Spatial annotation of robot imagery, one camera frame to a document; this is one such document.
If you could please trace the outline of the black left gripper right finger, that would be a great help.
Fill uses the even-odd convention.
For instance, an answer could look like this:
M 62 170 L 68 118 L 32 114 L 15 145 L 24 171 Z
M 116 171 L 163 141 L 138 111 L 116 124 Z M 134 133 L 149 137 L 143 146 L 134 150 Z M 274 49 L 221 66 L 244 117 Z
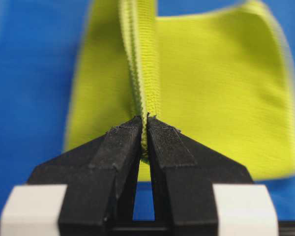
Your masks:
M 147 143 L 155 220 L 174 236 L 216 236 L 212 185 L 253 184 L 247 168 L 155 117 L 147 119 Z

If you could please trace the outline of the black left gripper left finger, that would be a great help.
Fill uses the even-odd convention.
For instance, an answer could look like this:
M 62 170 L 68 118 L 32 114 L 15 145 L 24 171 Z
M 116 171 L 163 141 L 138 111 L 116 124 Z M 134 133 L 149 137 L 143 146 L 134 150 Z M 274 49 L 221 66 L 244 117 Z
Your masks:
M 61 230 L 106 230 L 133 217 L 142 120 L 134 117 L 36 166 L 28 184 L 65 184 Z

